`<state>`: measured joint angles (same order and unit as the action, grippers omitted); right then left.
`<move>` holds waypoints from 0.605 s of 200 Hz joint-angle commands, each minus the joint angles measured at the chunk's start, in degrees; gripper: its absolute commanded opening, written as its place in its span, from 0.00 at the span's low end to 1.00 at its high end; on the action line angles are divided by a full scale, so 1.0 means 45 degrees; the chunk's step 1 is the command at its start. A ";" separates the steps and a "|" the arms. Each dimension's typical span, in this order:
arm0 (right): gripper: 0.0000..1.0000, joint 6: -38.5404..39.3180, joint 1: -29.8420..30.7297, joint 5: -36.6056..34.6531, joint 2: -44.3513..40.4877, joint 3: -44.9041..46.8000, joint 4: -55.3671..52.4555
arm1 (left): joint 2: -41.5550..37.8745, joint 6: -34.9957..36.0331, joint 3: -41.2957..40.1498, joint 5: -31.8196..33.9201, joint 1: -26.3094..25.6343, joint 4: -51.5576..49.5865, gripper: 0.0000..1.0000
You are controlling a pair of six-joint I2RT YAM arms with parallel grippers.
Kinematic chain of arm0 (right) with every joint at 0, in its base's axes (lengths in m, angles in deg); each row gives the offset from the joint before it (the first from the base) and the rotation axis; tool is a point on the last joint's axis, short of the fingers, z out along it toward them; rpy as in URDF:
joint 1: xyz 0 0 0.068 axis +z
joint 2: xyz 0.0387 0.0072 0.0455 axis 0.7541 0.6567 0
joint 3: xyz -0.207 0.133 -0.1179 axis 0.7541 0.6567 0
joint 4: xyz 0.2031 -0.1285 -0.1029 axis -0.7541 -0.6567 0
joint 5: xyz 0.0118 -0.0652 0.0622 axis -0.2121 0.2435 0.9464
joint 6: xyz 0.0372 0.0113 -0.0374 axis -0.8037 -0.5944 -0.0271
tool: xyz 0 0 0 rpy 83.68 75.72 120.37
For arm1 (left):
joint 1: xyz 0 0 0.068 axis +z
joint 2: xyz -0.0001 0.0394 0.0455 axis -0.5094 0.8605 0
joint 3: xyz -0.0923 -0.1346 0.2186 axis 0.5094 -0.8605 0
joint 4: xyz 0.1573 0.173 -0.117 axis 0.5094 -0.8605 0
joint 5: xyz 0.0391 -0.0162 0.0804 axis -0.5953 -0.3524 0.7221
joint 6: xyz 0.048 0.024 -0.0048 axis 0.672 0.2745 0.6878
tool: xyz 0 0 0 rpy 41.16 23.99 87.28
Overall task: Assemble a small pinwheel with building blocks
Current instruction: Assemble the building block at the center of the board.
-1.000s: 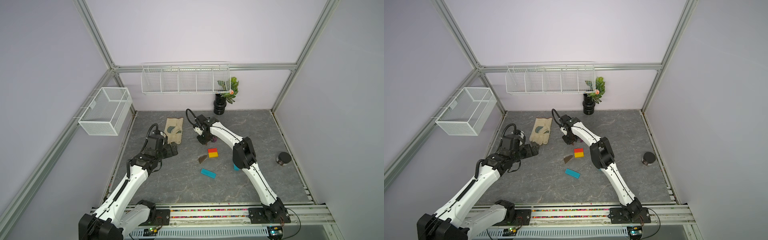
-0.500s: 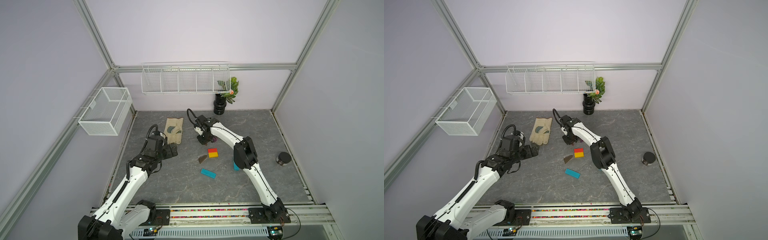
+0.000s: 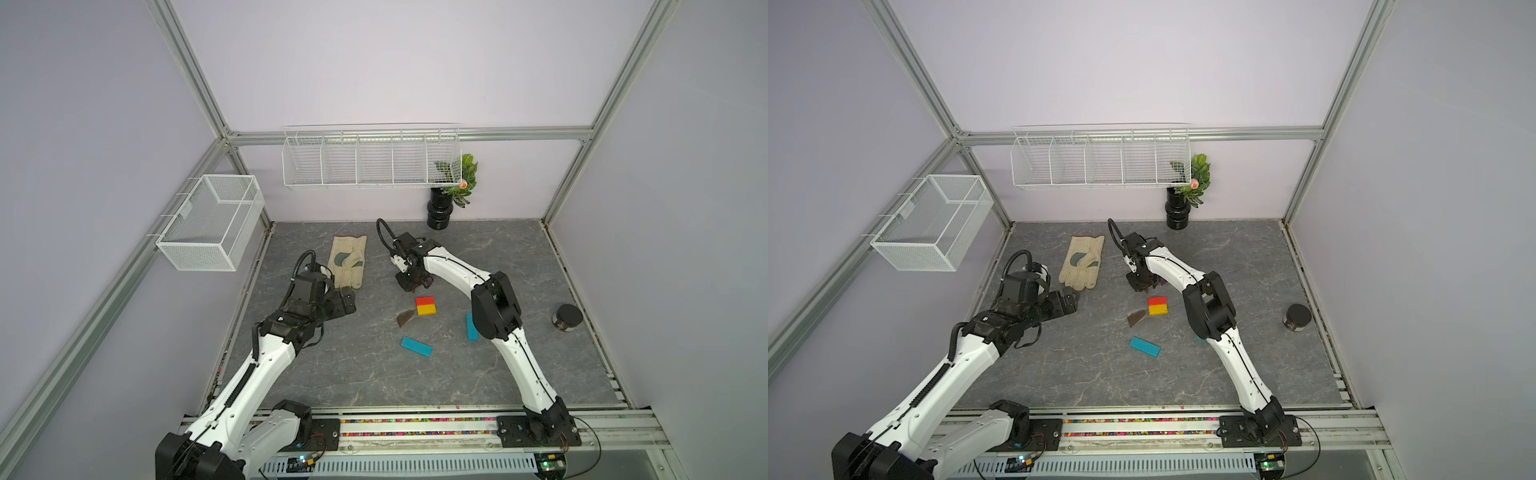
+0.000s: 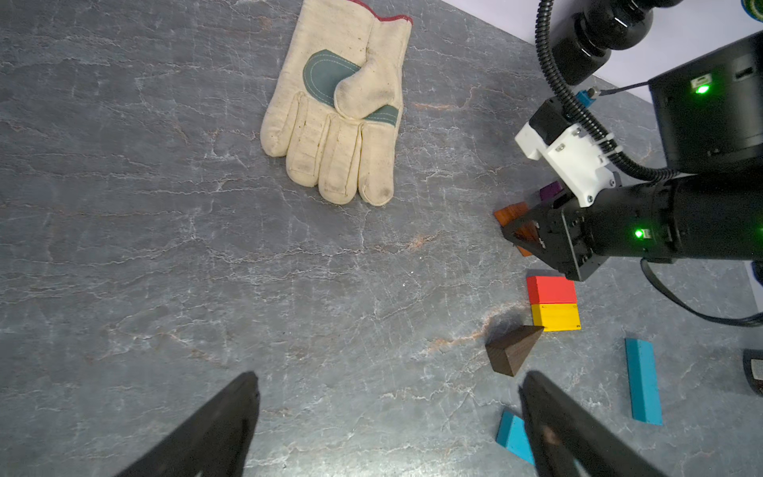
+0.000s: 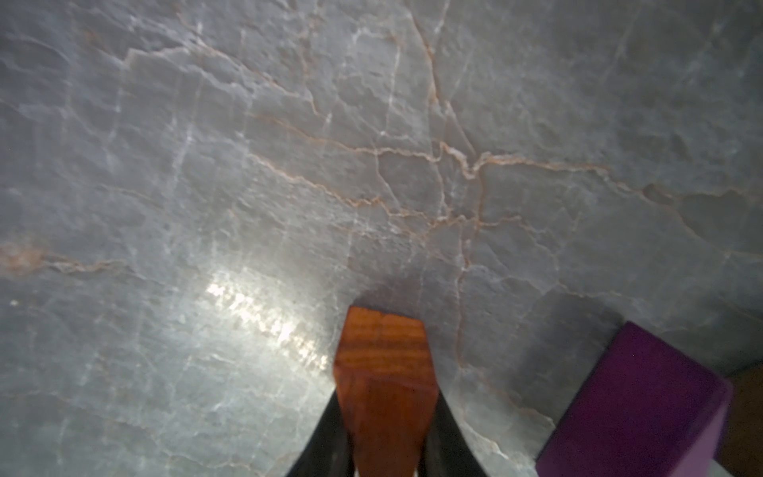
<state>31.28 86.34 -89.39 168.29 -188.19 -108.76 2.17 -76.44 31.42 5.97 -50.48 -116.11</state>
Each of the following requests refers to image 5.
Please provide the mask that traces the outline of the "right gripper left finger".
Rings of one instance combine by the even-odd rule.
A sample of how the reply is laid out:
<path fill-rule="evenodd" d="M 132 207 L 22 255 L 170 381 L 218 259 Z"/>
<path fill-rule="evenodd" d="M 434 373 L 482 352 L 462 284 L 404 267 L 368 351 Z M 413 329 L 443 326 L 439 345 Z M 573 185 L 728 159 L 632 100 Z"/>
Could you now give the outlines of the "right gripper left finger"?
<path fill-rule="evenodd" d="M 351 438 L 334 392 L 306 447 L 285 476 L 354 477 L 355 473 Z"/>

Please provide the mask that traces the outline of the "purple triangle block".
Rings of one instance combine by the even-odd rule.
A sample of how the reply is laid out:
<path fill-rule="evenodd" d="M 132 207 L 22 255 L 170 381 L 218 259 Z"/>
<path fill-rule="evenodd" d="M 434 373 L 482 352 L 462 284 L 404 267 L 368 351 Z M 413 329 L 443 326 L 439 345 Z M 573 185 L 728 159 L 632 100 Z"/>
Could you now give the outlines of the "purple triangle block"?
<path fill-rule="evenodd" d="M 540 476 L 705 476 L 731 382 L 627 322 L 536 461 Z"/>

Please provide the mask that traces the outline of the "red rectangular block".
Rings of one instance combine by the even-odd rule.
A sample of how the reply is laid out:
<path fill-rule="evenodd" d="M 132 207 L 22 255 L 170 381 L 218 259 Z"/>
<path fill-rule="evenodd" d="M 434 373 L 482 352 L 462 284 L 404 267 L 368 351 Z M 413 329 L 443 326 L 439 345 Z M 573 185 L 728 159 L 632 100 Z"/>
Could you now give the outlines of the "red rectangular block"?
<path fill-rule="evenodd" d="M 762 364 L 730 377 L 733 398 L 717 453 L 732 476 L 762 476 Z"/>

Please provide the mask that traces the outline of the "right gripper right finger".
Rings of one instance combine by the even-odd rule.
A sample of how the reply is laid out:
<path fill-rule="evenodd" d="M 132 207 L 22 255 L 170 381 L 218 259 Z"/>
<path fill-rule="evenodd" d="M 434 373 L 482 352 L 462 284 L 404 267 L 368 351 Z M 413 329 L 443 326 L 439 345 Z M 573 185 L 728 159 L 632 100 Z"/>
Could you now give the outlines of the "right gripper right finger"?
<path fill-rule="evenodd" d="M 418 477 L 486 477 L 440 393 L 417 468 Z"/>

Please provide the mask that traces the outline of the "reddish brown triangle block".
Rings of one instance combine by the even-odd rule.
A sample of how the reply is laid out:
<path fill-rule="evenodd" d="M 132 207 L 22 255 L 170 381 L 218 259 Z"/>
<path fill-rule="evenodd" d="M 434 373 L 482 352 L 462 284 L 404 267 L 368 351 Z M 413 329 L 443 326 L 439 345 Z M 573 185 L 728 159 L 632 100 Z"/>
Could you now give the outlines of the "reddish brown triangle block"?
<path fill-rule="evenodd" d="M 413 476 L 439 397 L 424 323 L 351 306 L 333 376 L 359 474 Z"/>

